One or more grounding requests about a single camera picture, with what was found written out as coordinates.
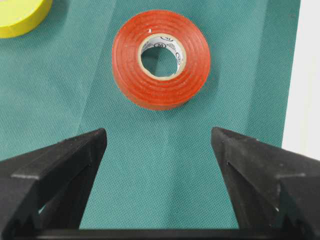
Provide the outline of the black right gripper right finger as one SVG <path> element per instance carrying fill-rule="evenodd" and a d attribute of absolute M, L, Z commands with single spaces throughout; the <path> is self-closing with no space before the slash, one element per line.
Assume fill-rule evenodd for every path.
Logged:
<path fill-rule="evenodd" d="M 211 146 L 240 229 L 320 237 L 320 162 L 228 129 Z"/>

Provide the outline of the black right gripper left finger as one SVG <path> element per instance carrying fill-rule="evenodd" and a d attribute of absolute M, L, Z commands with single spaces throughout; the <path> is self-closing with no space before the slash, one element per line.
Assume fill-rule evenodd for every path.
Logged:
<path fill-rule="evenodd" d="M 96 129 L 0 162 L 0 237 L 78 229 L 107 148 Z"/>

